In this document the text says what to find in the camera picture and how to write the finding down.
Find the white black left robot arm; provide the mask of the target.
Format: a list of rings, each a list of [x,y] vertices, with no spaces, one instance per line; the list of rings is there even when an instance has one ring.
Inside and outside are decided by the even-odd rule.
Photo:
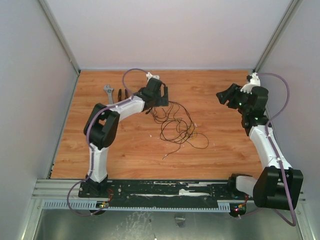
[[[80,197],[103,197],[108,192],[107,158],[114,142],[119,123],[138,113],[149,113],[154,107],[169,105],[168,87],[159,79],[151,77],[146,86],[129,98],[115,104],[97,103],[84,127],[89,147],[89,170]]]

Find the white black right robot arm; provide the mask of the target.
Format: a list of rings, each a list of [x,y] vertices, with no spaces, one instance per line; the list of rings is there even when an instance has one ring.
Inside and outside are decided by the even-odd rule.
[[[227,194],[239,199],[243,194],[252,197],[259,208],[295,209],[304,176],[293,169],[282,154],[265,114],[269,91],[261,86],[243,90],[233,83],[216,94],[219,103],[238,110],[246,135],[253,142],[263,171],[259,178],[233,173],[228,179]]]

